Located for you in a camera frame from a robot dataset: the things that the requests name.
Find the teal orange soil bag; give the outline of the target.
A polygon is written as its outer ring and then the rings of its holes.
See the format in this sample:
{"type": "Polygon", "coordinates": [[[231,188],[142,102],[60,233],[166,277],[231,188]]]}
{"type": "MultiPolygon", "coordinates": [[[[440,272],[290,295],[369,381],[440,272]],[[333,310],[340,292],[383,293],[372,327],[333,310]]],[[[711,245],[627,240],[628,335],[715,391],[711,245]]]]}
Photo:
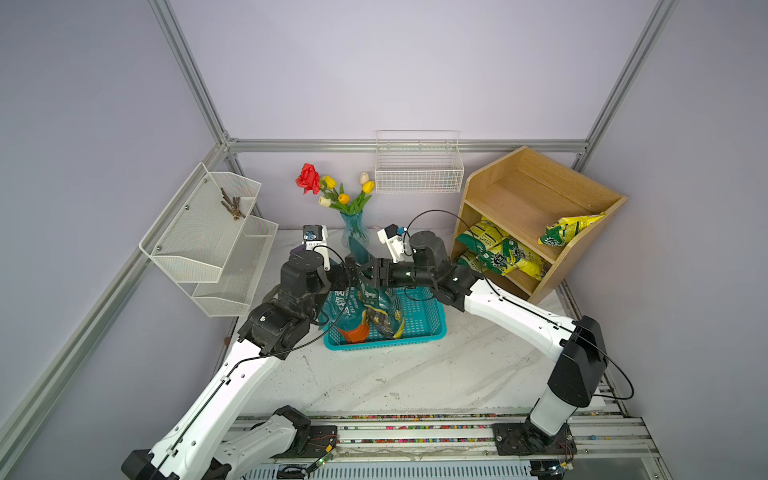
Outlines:
{"type": "Polygon", "coordinates": [[[325,344],[330,349],[364,342],[370,327],[363,319],[365,307],[356,288],[329,293],[320,323],[326,327],[325,344]]]}

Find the large dark green soil bag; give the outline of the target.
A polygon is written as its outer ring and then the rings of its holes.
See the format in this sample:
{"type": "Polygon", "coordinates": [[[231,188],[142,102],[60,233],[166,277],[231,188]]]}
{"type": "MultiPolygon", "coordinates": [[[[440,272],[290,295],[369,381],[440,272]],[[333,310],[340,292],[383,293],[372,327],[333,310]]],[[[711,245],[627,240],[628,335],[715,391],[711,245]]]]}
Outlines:
{"type": "Polygon", "coordinates": [[[349,239],[350,254],[355,260],[357,290],[364,307],[366,323],[385,340],[400,339],[404,317],[400,299],[391,288],[373,285],[372,269],[365,268],[375,257],[356,239],[349,239]]]}

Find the yellow green fertilizer bag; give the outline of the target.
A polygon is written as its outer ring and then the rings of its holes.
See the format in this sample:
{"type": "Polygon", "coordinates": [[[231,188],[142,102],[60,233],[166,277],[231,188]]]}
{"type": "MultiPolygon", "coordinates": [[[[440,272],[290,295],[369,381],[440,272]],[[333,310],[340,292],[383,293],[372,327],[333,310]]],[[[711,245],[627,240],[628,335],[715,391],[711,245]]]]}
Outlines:
{"type": "Polygon", "coordinates": [[[478,257],[487,269],[500,275],[520,270],[531,278],[542,280],[549,270],[540,255],[509,237],[478,257]]]}
{"type": "Polygon", "coordinates": [[[509,234],[486,217],[465,231],[456,240],[472,254],[481,254],[503,243],[509,234]]]}

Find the yellow green bag top shelf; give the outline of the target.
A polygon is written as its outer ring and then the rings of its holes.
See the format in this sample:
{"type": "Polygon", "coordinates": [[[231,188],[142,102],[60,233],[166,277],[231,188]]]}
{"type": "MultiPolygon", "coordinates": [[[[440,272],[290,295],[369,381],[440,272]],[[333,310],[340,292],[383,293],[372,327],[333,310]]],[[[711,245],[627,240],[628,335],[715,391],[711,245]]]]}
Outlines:
{"type": "Polygon", "coordinates": [[[602,212],[596,215],[562,217],[546,228],[545,233],[538,238],[538,243],[551,247],[564,247],[582,231],[605,216],[606,213],[602,212]]]}

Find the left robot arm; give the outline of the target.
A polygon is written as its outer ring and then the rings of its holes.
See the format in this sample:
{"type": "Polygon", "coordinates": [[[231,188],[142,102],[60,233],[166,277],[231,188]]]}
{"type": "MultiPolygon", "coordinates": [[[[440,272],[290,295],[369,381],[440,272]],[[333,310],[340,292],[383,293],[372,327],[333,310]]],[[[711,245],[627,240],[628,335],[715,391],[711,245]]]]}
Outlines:
{"type": "Polygon", "coordinates": [[[305,336],[328,295],[355,278],[351,258],[326,267],[325,247],[297,251],[281,269],[267,300],[249,314],[214,378],[190,409],[153,447],[134,450],[121,471],[129,479],[239,479],[286,452],[302,455],[311,420],[291,406],[234,440],[225,436],[247,401],[288,355],[307,346],[305,336]]]}

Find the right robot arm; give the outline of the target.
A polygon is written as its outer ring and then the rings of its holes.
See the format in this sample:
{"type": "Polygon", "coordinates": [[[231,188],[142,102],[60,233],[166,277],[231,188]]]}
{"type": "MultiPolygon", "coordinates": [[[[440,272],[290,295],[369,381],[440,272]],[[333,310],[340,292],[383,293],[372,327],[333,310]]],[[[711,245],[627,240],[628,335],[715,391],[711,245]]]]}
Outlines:
{"type": "Polygon", "coordinates": [[[491,321],[552,360],[547,387],[522,427],[529,444],[551,444],[572,415],[590,405],[608,366],[600,324],[587,316],[574,320],[555,315],[502,290],[454,262],[431,231],[411,236],[409,247],[409,256],[371,256],[360,262],[358,277],[375,288],[426,288],[438,302],[491,321]]]}

